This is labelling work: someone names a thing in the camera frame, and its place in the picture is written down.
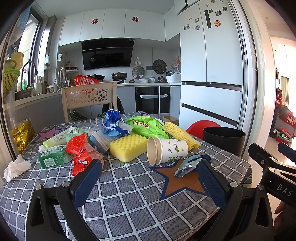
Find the person right hand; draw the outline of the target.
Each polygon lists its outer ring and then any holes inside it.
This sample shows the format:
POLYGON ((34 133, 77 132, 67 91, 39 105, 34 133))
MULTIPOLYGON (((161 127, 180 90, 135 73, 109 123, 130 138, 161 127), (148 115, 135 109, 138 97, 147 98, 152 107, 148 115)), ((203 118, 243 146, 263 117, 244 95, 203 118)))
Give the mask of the person right hand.
POLYGON ((281 201, 274 213, 274 240, 295 240, 295 208, 281 201))

